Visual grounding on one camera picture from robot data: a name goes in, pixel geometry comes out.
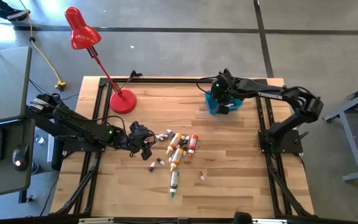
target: paint bottle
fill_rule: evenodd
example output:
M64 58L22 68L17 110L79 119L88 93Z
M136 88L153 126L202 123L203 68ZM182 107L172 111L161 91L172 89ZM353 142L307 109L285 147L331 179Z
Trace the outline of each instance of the paint bottle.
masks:
M167 132L169 135L171 135L172 137L175 137L175 133L169 129L167 129Z
M159 164L165 166L165 163L164 163L164 161L163 161L162 159L157 158L157 162L158 162Z
M173 155L172 162L171 162L171 172L174 170L174 168L177 167L179 164L181 155L183 155L183 149L179 148L175 151L175 154Z
M164 138L161 137L161 136L159 136L158 134L155 135L155 138L158 139L158 140L160 140L160 141L164 141Z
M184 147L184 148L183 148L183 157L185 157L186 154L187 154L187 147Z
M168 135L167 134L159 134L159 136L163 139L167 139L168 138Z
M185 142L182 141L182 140L180 140L180 141L179 141L179 144L177 145L176 148L178 149L178 148L180 148L180 147L182 147L182 146L184 146L184 145L185 145Z
M188 144L188 143L189 143L189 139L190 139L190 136L186 136L185 144Z
M172 162L172 158L173 158L173 153L171 153L171 156L168 159L168 162L171 163Z
M193 134L190 139L190 145L189 145L189 158L191 159L193 157L194 151L196 150L196 144L197 144L198 136Z
M169 146L167 147L167 154L169 153L169 152L171 152L171 151L173 151L173 149L177 146L177 144L179 143L179 141L180 141L180 139L181 139L181 134L179 134L179 133L177 133L176 135L175 135L175 137L173 137L173 139L172 139L172 141L171 141L171 143L169 144Z
M175 192L177 191L178 177L179 177L178 171L172 172L171 185L170 185L170 189L169 189L169 192L171 192L171 198L173 198L173 196L175 195Z
M200 175L200 179L202 181L205 181L205 177L204 177L204 175L203 175L203 173L201 171L198 173L198 175Z
M155 167L155 162L153 162L153 163L150 165L149 171L150 171L150 172L153 172L154 167Z

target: wooden tabletop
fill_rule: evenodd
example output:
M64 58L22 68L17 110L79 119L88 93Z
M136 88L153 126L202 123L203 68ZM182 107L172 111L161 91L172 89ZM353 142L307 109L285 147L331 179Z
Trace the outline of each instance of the wooden tabletop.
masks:
M76 112L87 118L93 114L99 78L83 79ZM267 81L269 85L283 85L282 78ZM201 87L207 90L210 84ZM166 133L166 129L197 134L197 149L192 160L186 156L180 161L178 190L170 198L169 165L156 164L153 172L149 172L149 166L158 157L168 164L165 151L171 138L154 145L153 155L147 161L140 154L130 158L128 151L108 148L99 167L92 216L232 218L235 211L243 211L254 218L273 217L265 157L260 153L257 139L259 120L254 98L244 100L239 110L227 115L210 115L204 94L194 83L128 83L126 88L137 98L136 108L122 115L127 129L133 121L138 121L156 134ZM99 116L102 116L106 89ZM272 106L276 121L290 116L285 102L272 100ZM122 126L114 118L108 122ZM75 152L63 161L51 212L61 208L76 189L83 157L84 152ZM284 154L283 164L289 189L313 213L301 161ZM199 171L205 181L200 180ZM86 204L87 191L82 207ZM280 191L278 195L282 204Z

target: robotic arm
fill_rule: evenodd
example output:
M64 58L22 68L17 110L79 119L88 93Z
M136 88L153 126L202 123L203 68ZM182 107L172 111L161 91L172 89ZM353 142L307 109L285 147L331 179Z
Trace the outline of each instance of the robotic arm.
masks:
M98 124L70 110L58 94L37 95L36 99L30 103L29 109L30 113L47 119L53 118L58 121L59 125L74 132L72 135L64 136L64 140L79 141L99 150L104 146L124 149L130 151L131 155L142 149L143 160L147 160L152 155L150 147L155 141L149 142L149 137L154 134L137 121L131 124L131 133L127 134L125 126L119 128L108 123Z
M281 123L273 123L264 132L265 143L269 148L278 147L284 135L293 128L316 121L323 109L320 97L315 97L303 87L263 85L248 78L233 77L228 69L219 72L212 82L211 97L219 104L218 113L228 114L229 108L226 105L232 99L244 100L256 96L286 101L294 110L289 118Z

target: gray floor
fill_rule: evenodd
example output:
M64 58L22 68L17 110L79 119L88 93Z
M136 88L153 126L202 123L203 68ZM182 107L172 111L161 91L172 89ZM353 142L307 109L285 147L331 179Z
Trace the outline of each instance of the gray floor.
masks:
M21 8L19 1L7 1ZM191 27L257 29L251 0L26 0L35 24L67 26L64 10L78 7L85 21L97 27ZM260 0L266 29L358 30L358 0ZM30 45L28 31L14 31L0 19L0 50ZM37 45L50 58L68 88L77 94L82 77L102 75L85 50L72 50L69 32L35 32ZM111 75L211 76L225 67L238 77L266 77L259 34L101 32L95 47ZM266 36L274 77L288 86L304 86L324 102L322 113L345 103L358 90L358 35ZM53 91L55 77L33 51L30 77ZM27 101L37 94L30 86ZM77 97L67 100L75 108ZM315 213L358 221L358 180L345 184L342 175L357 170L338 121L304 124L306 175ZM45 146L35 157L47 166ZM17 193L0 196L0 218L39 215L54 172L35 175L29 194L36 202L17 205Z

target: red desk lamp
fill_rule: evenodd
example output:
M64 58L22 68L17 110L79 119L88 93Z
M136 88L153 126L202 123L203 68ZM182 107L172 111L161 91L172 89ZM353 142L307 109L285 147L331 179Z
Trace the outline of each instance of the red desk lamp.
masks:
M86 25L81 12L75 7L69 7L66 9L65 15L67 22L71 27L70 43L72 49L87 49L91 58L96 60L114 89L114 93L110 97L111 109L119 114L131 112L136 105L135 94L130 90L120 90L100 63L98 53L93 47L93 45L97 44L102 39L98 31Z

